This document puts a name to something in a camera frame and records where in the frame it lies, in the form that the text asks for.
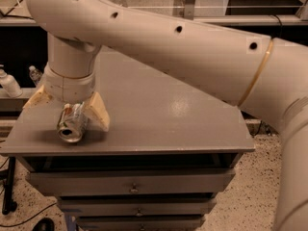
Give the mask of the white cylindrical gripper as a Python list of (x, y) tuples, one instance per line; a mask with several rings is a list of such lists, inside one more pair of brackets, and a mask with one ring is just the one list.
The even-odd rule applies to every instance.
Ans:
[(83, 113), (96, 122), (104, 132), (110, 128), (110, 117), (100, 94), (95, 91), (95, 75), (77, 79), (62, 77), (49, 66), (44, 69), (44, 82), (28, 99), (24, 109), (48, 104), (53, 97), (64, 103), (82, 103), (85, 100)]

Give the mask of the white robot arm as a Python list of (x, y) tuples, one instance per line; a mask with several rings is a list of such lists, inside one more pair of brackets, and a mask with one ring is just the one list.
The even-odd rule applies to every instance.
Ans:
[(216, 25), (120, 7), (110, 0), (26, 0), (49, 34), (44, 86), (52, 96), (88, 102), (87, 114), (109, 126), (94, 90), (94, 59), (108, 46), (167, 72), (262, 119), (282, 140), (274, 231), (308, 230), (308, 48)]

